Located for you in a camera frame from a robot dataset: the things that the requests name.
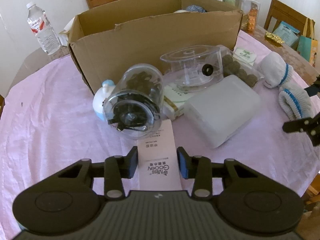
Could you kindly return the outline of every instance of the cardboard box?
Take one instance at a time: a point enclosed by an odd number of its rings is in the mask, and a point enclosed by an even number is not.
[[[208,13],[173,13],[193,4]],[[77,15],[68,47],[95,93],[138,63],[164,73],[160,56],[170,51],[202,44],[232,49],[241,20],[242,11],[216,0],[118,0]]]

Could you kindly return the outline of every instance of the dark brown ball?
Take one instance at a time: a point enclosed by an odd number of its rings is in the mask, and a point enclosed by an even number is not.
[[[233,62],[233,59],[232,59],[232,56],[231,55],[225,55],[223,58],[222,58],[222,65],[223,67],[226,67],[228,66],[230,63]]]
[[[227,67],[227,70],[230,74],[236,75],[240,70],[240,63],[237,61],[230,63]]]
[[[253,74],[248,75],[245,81],[245,83],[251,88],[253,88],[257,82],[258,82],[258,78]]]
[[[245,82],[248,75],[245,70],[240,69],[236,76],[240,78],[243,82]]]

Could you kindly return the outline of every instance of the pink tablecloth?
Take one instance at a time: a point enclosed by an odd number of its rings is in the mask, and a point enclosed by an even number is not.
[[[258,54],[257,62],[270,52],[243,32],[237,46]],[[298,75],[294,79],[306,87]],[[319,148],[306,134],[282,132],[288,118],[279,106],[278,89],[258,85],[255,90],[262,110],[222,146],[209,149],[185,117],[173,122],[176,146],[214,162],[235,158],[302,195],[320,170]],[[111,155],[126,155],[136,145],[95,116],[92,99],[70,56],[53,61],[11,89],[0,120],[1,239],[20,231],[12,214],[18,193],[79,159],[102,162]],[[320,111],[320,100],[312,100],[315,111]],[[184,189],[191,189],[192,181],[181,182]],[[94,184],[99,194],[102,185],[101,179]],[[137,176],[124,180],[126,192],[138,186]],[[222,190],[216,180],[214,190]]]

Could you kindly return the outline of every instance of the glass jar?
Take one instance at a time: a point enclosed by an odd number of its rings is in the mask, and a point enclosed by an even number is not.
[[[218,47],[221,51],[224,77],[235,75],[251,88],[264,79],[264,76],[253,66],[237,59],[233,51],[222,45]]]
[[[164,54],[160,59],[171,65],[166,83],[174,82],[181,91],[199,91],[223,79],[221,54],[216,46],[192,46]]]
[[[257,0],[225,0],[225,2],[244,12],[241,29],[245,31],[254,31],[258,20],[260,3],[257,2]]]
[[[163,88],[162,74],[154,66],[130,67],[103,103],[105,120],[128,138],[151,136],[161,125]]]

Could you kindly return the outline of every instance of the gold decoration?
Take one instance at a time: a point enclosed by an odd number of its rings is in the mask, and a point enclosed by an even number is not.
[[[284,43],[284,40],[281,39],[278,35],[274,35],[273,33],[270,33],[270,32],[266,32],[265,38],[270,39],[280,45]]]

